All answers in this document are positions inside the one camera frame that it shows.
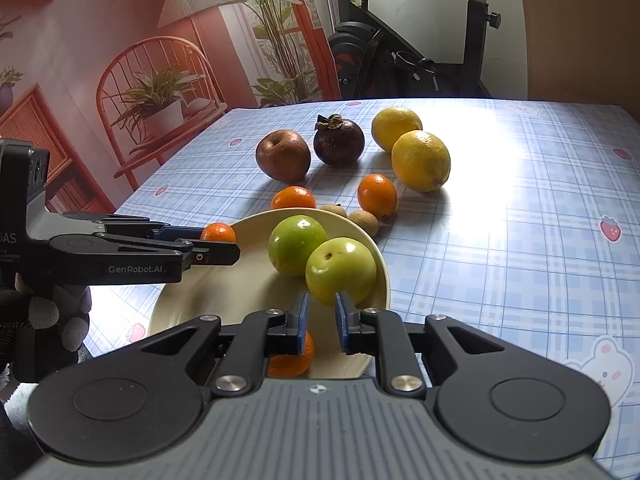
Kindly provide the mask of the gloved hand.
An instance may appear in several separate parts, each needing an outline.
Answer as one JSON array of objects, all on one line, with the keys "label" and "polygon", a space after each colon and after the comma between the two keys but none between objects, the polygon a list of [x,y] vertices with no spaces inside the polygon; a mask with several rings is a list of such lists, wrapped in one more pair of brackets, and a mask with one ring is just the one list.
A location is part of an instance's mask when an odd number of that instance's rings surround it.
[{"label": "gloved hand", "polygon": [[1,273],[1,369],[34,384],[78,362],[90,326],[91,290],[47,281],[35,287]]}]

